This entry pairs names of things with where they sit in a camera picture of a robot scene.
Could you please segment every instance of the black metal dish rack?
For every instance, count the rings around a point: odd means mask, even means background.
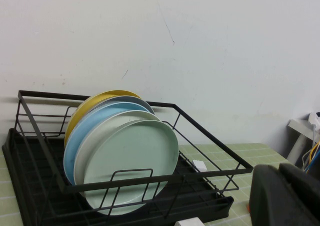
[[[66,119],[70,117],[68,115],[69,109],[75,106],[68,106],[64,115],[32,114],[25,97],[46,98],[57,103],[57,99],[69,100],[69,102],[70,100],[83,101],[88,96],[33,91],[19,91],[18,93],[19,102],[15,125],[14,128],[9,130],[7,141],[2,150],[14,185],[24,225],[173,225],[178,220],[196,216],[203,222],[208,222],[229,215],[229,209],[234,200],[230,196],[224,196],[224,192],[238,190],[239,187],[233,181],[233,176],[249,173],[253,169],[250,164],[212,136],[177,105],[148,102],[153,107],[175,109],[178,112],[175,122],[173,124],[165,123],[170,125],[217,170],[198,171],[180,151],[173,175],[152,177],[151,171],[150,177],[145,178],[70,185],[63,170],[63,128]],[[237,166],[235,169],[222,170],[180,133],[176,125],[181,116],[236,160]],[[32,131],[23,131],[20,117],[29,119],[33,127]],[[61,118],[60,131],[40,131],[35,117]],[[217,176],[225,176],[228,179],[223,188],[218,188],[214,181],[208,179],[208,177]],[[150,183],[157,183],[159,186],[161,182],[167,182],[167,184],[157,196],[155,196],[155,192],[151,199],[142,197],[141,202],[115,205],[121,187],[144,184],[146,185],[145,193]],[[117,188],[113,204],[109,207],[100,206],[92,209],[79,194],[82,191],[97,189],[105,189],[107,194],[109,188]],[[110,215],[113,208],[134,204],[144,205],[125,215]],[[109,209],[109,215],[98,212],[105,209]]]

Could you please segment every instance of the plate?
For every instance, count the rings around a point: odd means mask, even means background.
[[[92,108],[95,104],[97,104],[98,102],[100,102],[106,98],[115,97],[115,96],[125,96],[125,95],[139,97],[136,93],[133,93],[130,91],[113,90],[113,91],[99,93],[95,96],[89,97],[84,102],[82,102],[78,106],[78,108],[75,110],[73,115],[71,116],[69,123],[66,127],[66,134],[64,136],[64,146],[66,146],[68,138],[69,138],[72,130],[74,129],[74,127],[77,125],[77,123],[81,120],[81,118],[86,114],[86,112],[90,108]]]
[[[112,174],[118,170],[153,169],[152,176],[172,174],[179,154],[175,133],[166,124],[155,120],[128,122],[103,141],[88,160],[84,183],[110,181]],[[149,177],[150,171],[120,172],[113,180]],[[145,193],[144,200],[152,199],[158,183],[151,183]],[[166,182],[162,182],[157,194]],[[146,184],[122,187],[119,190],[115,205],[140,202]],[[117,188],[110,188],[102,207],[111,206]],[[106,189],[86,191],[85,198],[92,208],[98,208]],[[111,215],[132,212],[143,204],[114,208]],[[100,211],[108,214],[109,209]]]
[[[95,126],[86,135],[76,153],[73,169],[75,184],[83,184],[88,158],[103,139],[106,139],[123,124],[143,119],[160,121],[150,112],[135,110],[118,113]]]
[[[79,121],[79,123],[76,125],[76,127],[70,134],[70,137],[64,149],[63,156],[64,172],[71,184],[75,184],[74,165],[77,150],[87,133],[90,132],[91,129],[93,129],[98,123],[109,118],[110,116],[119,112],[129,110],[141,110],[146,112],[148,111],[145,107],[136,103],[117,102],[96,108],[93,111],[89,112]]]
[[[152,114],[155,113],[154,110],[152,109],[152,107],[146,101],[142,100],[141,98],[134,97],[134,96],[117,96],[117,97],[107,98],[107,99],[104,99],[103,101],[97,103],[96,105],[94,105],[89,111],[92,111],[95,108],[102,106],[106,103],[112,102],[112,101],[137,103],[137,104],[142,105],[145,108],[147,108],[149,110],[149,112],[151,112]]]

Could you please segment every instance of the yellow plate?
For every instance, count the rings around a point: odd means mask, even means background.
[[[89,97],[84,102],[78,106],[78,108],[75,110],[73,115],[70,118],[70,121],[66,127],[66,134],[64,137],[64,146],[67,145],[68,138],[74,129],[74,127],[77,125],[77,123],[81,120],[81,118],[86,114],[86,112],[91,109],[95,104],[98,102],[107,99],[109,97],[115,97],[115,96],[134,96],[139,97],[136,93],[126,91],[126,90],[113,90],[113,91],[107,91],[99,93],[95,96]]]

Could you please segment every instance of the green tiled countertop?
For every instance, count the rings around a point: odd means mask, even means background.
[[[230,149],[236,152],[240,157],[244,158],[252,166],[257,164],[269,164],[275,167],[281,162],[288,162],[277,152],[269,148],[265,144],[229,144]],[[221,169],[235,169],[237,164],[235,160],[223,152],[215,144],[198,145],[199,149],[213,160]],[[208,170],[217,170],[209,161],[207,161],[199,152],[191,145],[181,145],[180,150],[189,159],[204,161]],[[225,176],[209,178],[218,188],[223,188],[228,179]],[[252,173],[235,175],[233,177],[240,190],[225,192],[225,196],[232,196],[234,203],[229,211],[229,217],[212,222],[206,225],[251,225],[247,204],[249,202],[250,187],[252,181]],[[15,192],[12,187],[10,175],[7,169],[6,161],[0,150],[0,225],[23,225],[19,207],[17,204]]]

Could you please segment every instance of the blue wire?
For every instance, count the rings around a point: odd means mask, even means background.
[[[316,153],[316,155],[314,156],[313,160],[310,162],[308,167],[305,168],[305,171],[307,171],[312,166],[312,164],[315,162],[316,158],[318,157],[319,153],[320,151]]]

